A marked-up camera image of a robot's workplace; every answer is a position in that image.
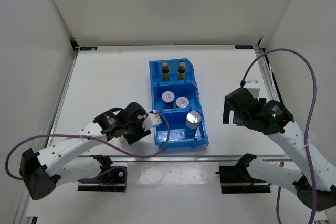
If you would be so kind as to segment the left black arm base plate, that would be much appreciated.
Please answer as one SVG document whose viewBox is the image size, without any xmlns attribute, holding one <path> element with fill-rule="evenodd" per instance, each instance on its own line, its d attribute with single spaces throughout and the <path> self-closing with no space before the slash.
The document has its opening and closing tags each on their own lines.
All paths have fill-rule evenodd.
<svg viewBox="0 0 336 224">
<path fill-rule="evenodd" d="M 79 192 L 123 193 L 127 188 L 126 166 L 112 166 L 111 171 L 95 178 L 78 181 Z"/>
</svg>

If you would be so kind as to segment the brown bottle yellow label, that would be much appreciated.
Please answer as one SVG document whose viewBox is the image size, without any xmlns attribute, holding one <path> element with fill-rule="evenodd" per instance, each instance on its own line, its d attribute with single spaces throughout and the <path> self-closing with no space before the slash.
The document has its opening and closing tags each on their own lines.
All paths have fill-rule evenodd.
<svg viewBox="0 0 336 224">
<path fill-rule="evenodd" d="M 180 62 L 178 67 L 177 80 L 185 80 L 185 62 Z"/>
<path fill-rule="evenodd" d="M 162 74 L 162 81 L 169 81 L 169 65 L 167 62 L 162 63 L 162 69 L 161 69 L 161 74 Z"/>
</svg>

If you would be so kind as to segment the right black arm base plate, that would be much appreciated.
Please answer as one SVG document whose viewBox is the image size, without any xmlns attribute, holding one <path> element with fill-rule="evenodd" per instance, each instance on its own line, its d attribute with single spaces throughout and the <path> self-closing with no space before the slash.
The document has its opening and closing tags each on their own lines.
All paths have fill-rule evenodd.
<svg viewBox="0 0 336 224">
<path fill-rule="evenodd" d="M 271 193 L 270 183 L 252 178 L 241 172 L 236 166 L 219 166 L 216 175 L 220 178 L 222 194 Z"/>
</svg>

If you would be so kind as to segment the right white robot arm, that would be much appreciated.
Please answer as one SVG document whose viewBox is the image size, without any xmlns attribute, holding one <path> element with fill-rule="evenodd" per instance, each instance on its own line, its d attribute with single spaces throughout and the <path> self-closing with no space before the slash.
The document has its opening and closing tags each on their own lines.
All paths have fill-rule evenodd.
<svg viewBox="0 0 336 224">
<path fill-rule="evenodd" d="M 238 88 L 225 97 L 225 124 L 230 111 L 243 126 L 261 132 L 275 142 L 299 167 L 299 170 L 291 170 L 271 166 L 247 153 L 235 165 L 240 181 L 255 178 L 278 185 L 295 194 L 312 210 L 324 211 L 335 206 L 335 166 L 312 144 L 304 142 L 304 134 L 283 104 L 255 98 L 248 89 Z"/>
</svg>

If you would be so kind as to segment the silver-lid white jar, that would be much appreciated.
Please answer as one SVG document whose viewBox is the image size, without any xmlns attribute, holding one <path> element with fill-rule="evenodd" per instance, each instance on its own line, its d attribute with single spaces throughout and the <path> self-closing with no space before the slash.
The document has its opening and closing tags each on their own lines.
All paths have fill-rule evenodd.
<svg viewBox="0 0 336 224">
<path fill-rule="evenodd" d="M 127 140 L 126 140 L 126 138 L 125 138 L 124 136 L 119 137 L 119 138 L 118 138 L 118 141 L 119 141 L 121 144 L 127 144 L 127 143 L 128 143 Z"/>
<path fill-rule="evenodd" d="M 194 138 L 198 126 L 201 122 L 201 115 L 197 111 L 191 111 L 186 116 L 186 123 L 185 123 L 185 135 L 190 138 Z"/>
</svg>

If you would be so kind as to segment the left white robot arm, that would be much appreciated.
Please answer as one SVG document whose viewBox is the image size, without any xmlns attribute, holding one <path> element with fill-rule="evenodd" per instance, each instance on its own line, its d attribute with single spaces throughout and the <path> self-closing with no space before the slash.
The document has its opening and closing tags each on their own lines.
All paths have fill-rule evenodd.
<svg viewBox="0 0 336 224">
<path fill-rule="evenodd" d="M 112 108 L 96 116 L 75 135 L 60 135 L 58 144 L 22 153 L 19 174 L 32 200 L 40 200 L 58 186 L 78 180 L 96 179 L 105 182 L 110 176 L 112 161 L 103 155 L 90 156 L 81 161 L 79 156 L 99 144 L 123 138 L 128 144 L 151 134 L 161 124 L 156 111 L 147 112 L 138 103 L 126 108 Z"/>
</svg>

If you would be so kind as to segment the red-label lid jar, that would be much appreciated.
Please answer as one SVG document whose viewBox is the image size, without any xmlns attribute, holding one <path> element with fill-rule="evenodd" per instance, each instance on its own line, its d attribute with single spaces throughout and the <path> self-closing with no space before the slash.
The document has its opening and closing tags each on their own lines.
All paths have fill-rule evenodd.
<svg viewBox="0 0 336 224">
<path fill-rule="evenodd" d="M 175 101 L 175 94 L 172 91 L 165 91 L 162 93 L 162 102 L 164 109 L 173 109 Z"/>
<path fill-rule="evenodd" d="M 187 97 L 178 97 L 175 101 L 176 108 L 178 109 L 184 109 L 189 107 L 189 99 Z"/>
</svg>

